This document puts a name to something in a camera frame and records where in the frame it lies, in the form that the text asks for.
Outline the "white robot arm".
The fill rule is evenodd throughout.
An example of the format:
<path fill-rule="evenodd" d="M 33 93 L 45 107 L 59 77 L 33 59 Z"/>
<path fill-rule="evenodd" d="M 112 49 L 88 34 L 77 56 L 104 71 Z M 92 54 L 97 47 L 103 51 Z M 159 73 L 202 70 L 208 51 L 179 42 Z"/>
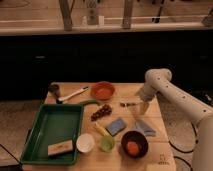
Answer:
<path fill-rule="evenodd" d="M 198 129 L 198 143 L 192 157 L 193 171 L 213 171 L 213 107 L 178 88 L 171 83 L 171 79 L 169 69 L 148 70 L 139 97 L 149 102 L 160 92 L 179 108 Z"/>

